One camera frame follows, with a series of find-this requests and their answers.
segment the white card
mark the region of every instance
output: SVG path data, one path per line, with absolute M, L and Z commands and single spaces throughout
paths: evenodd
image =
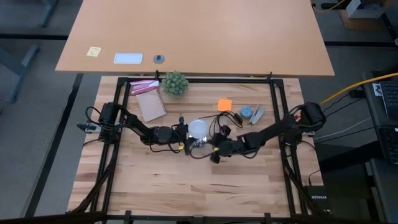
M 142 62 L 142 54 L 116 54 L 113 63 L 137 65 Z

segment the yellow cable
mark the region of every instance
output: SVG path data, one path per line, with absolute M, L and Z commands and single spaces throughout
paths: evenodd
M 330 100 L 336 98 L 338 95 L 340 95 L 340 94 L 342 94 L 342 93 L 344 93 L 344 92 L 346 92 L 348 90 L 351 90 L 353 88 L 356 88 L 356 87 L 358 87 L 360 85 L 371 83 L 371 82 L 375 82 L 375 81 L 382 80 L 382 79 L 385 79 L 385 78 L 394 77 L 394 76 L 398 76 L 398 72 L 397 73 L 393 73 L 393 74 L 389 74 L 389 75 L 383 75 L 383 76 L 377 77 L 377 78 L 371 78 L 369 80 L 361 81 L 359 83 L 355 83 L 354 85 L 350 85 L 349 87 L 345 88 L 344 90 L 340 90 L 338 93 L 334 94 L 333 96 L 323 100 L 320 103 L 320 105 L 324 105 L 325 103 L 329 102 Z
M 330 11 L 330 10 L 332 10 L 332 9 L 335 9 L 336 7 L 338 7 L 339 5 L 341 5 L 341 4 L 342 4 L 343 2 L 345 2 L 345 1 L 346 1 L 346 0 L 342 0 L 341 2 L 339 2 L 338 4 L 336 4 L 335 6 L 329 8 L 329 9 L 327 9 L 327 10 L 323 10 L 323 11 L 320 11 L 320 10 L 316 9 L 315 7 L 312 7 L 312 8 L 313 8 L 313 10 L 315 10 L 315 11 L 317 11 L 317 12 L 327 12 L 327 11 Z

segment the desk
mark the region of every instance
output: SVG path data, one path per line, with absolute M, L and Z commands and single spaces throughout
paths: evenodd
M 102 108 L 104 103 L 113 101 L 117 80 L 117 77 L 101 79 L 94 107 Z M 297 79 L 284 79 L 284 86 L 289 108 L 303 103 Z M 181 100 L 160 94 L 167 115 L 146 123 L 147 126 L 171 126 L 180 116 L 189 123 L 202 116 L 217 114 L 219 98 L 232 100 L 233 111 L 256 104 L 266 110 L 254 126 L 247 120 L 243 129 L 229 124 L 232 137 L 259 131 L 275 122 L 268 84 L 191 83 L 190 90 Z M 135 96 L 129 97 L 127 109 L 142 120 Z M 92 118 L 97 120 L 98 115 L 93 113 Z M 86 141 L 97 137 L 88 134 Z M 304 140 L 312 143 L 309 138 L 304 137 Z M 102 142 L 83 148 L 69 210 L 77 207 L 94 186 L 102 150 Z M 311 146 L 300 144 L 297 155 L 303 183 L 308 185 L 308 175 L 319 169 L 316 152 Z M 322 184 L 319 172 L 312 175 L 312 183 Z M 293 189 L 296 211 L 299 211 L 298 195 L 295 187 Z M 103 195 L 104 187 L 99 196 L 100 203 Z M 131 210 L 134 215 L 263 217 L 264 212 L 269 212 L 272 217 L 290 217 L 286 195 L 277 138 L 268 141 L 253 159 L 236 155 L 222 157 L 219 164 L 214 164 L 208 158 L 195 160 L 183 153 L 150 152 L 135 133 L 125 129 L 108 214 L 123 215 L 125 210 Z
M 86 56 L 100 47 L 97 57 Z M 116 53 L 144 54 L 139 65 Z M 155 64 L 155 55 L 165 62 Z M 84 0 L 59 72 L 333 76 L 310 1 Z

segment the gray object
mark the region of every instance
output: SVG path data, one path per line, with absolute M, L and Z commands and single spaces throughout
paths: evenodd
M 256 109 L 254 109 L 253 111 L 253 115 L 249 120 L 249 124 L 256 124 L 265 112 L 266 111 L 264 109 L 260 108 L 259 105 L 257 105 Z
M 378 18 L 384 14 L 385 10 L 379 5 L 376 7 L 375 4 L 366 5 L 364 9 L 361 9 L 361 0 L 352 0 L 346 7 L 347 15 L 350 19 L 361 19 L 361 18 Z
M 5 65 L 9 70 L 14 72 L 19 77 L 15 87 L 11 88 L 10 90 L 11 95 L 7 99 L 9 103 L 15 103 L 17 101 L 18 93 L 21 89 L 22 82 L 25 79 L 27 70 L 29 69 L 31 62 L 38 51 L 39 47 L 37 45 L 32 45 L 22 62 L 19 62 L 18 59 L 14 58 L 4 49 L 0 48 L 0 63 Z
M 164 56 L 163 55 L 155 55 L 154 62 L 157 63 L 157 64 L 163 63 L 164 62 Z

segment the yellow sticky note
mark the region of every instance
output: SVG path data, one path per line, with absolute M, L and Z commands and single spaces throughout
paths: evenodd
M 90 47 L 90 49 L 87 52 L 87 56 L 98 57 L 100 52 L 101 52 L 101 47 Z
M 232 100 L 218 99 L 218 111 L 232 110 Z

